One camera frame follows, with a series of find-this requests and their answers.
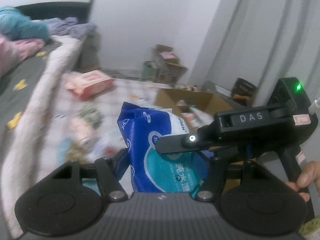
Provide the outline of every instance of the label sticker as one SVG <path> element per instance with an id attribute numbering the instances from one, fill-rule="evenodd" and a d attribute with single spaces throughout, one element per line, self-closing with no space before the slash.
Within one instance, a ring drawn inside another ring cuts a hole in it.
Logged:
<path id="1" fill-rule="evenodd" d="M 301 151 L 299 154 L 296 156 L 297 163 L 300 165 L 304 160 L 306 159 L 306 156 L 304 155 L 304 152 Z"/>
<path id="2" fill-rule="evenodd" d="M 308 114 L 297 114 L 293 116 L 294 122 L 296 125 L 305 125 L 310 124 L 310 116 Z"/>

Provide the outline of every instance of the mattress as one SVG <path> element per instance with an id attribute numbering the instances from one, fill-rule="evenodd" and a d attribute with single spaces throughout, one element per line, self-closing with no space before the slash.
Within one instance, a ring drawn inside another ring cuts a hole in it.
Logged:
<path id="1" fill-rule="evenodd" d="M 82 39 L 70 36 L 52 36 L 61 45 L 52 51 L 47 59 L 45 70 L 40 77 L 17 127 L 7 131 L 1 149 L 3 166 L 1 169 L 1 206 L 0 216 L 5 218 L 9 235 L 17 238 L 22 234 L 15 218 L 14 205 L 17 199 L 35 183 L 35 167 L 41 135 L 48 122 L 52 97 L 60 83 L 62 73 L 71 70 L 81 53 Z"/>

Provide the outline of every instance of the pink item in box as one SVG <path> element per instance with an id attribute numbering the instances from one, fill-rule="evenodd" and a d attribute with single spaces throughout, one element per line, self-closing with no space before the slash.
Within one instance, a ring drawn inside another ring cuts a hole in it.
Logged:
<path id="1" fill-rule="evenodd" d="M 104 90 L 110 89 L 113 86 L 113 80 L 112 77 L 100 70 L 94 70 L 70 77 L 66 83 L 66 88 L 82 100 L 86 100 Z"/>

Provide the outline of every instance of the bed headboard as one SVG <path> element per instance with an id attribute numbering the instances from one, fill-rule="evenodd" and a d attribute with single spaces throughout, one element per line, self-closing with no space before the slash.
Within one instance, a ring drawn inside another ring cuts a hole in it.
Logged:
<path id="1" fill-rule="evenodd" d="M 16 8 L 32 20 L 77 17 L 78 23 L 82 24 L 89 21 L 93 2 L 94 0 L 89 0 L 89 2 L 43 2 L 20 5 Z"/>

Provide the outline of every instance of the silver screw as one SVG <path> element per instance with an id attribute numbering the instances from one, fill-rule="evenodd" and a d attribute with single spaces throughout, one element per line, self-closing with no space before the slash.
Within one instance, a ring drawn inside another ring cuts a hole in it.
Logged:
<path id="1" fill-rule="evenodd" d="M 208 191 L 208 190 L 202 190 L 202 191 L 199 191 L 197 196 L 203 200 L 205 199 L 210 199 L 213 197 L 213 194 L 212 192 Z"/>
<path id="2" fill-rule="evenodd" d="M 196 137 L 194 135 L 190 135 L 189 140 L 194 142 L 196 140 Z"/>
<path id="3" fill-rule="evenodd" d="M 109 196 L 114 199 L 114 200 L 118 200 L 118 199 L 121 199 L 125 196 L 124 192 L 120 191 L 120 190 L 115 190 L 115 191 L 112 191 Z"/>

